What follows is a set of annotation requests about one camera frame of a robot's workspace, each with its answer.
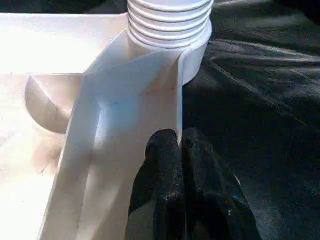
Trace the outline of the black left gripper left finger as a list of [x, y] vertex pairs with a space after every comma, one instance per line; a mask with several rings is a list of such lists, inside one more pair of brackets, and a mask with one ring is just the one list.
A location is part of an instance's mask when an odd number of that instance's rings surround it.
[[183, 240], [186, 202], [182, 159], [172, 129], [152, 134], [130, 196], [129, 240]]

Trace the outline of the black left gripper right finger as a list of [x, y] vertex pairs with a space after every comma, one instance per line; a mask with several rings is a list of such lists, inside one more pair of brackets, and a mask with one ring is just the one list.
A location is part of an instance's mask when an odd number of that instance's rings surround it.
[[181, 139], [186, 221], [191, 240], [255, 240], [257, 224], [240, 183], [197, 128]]

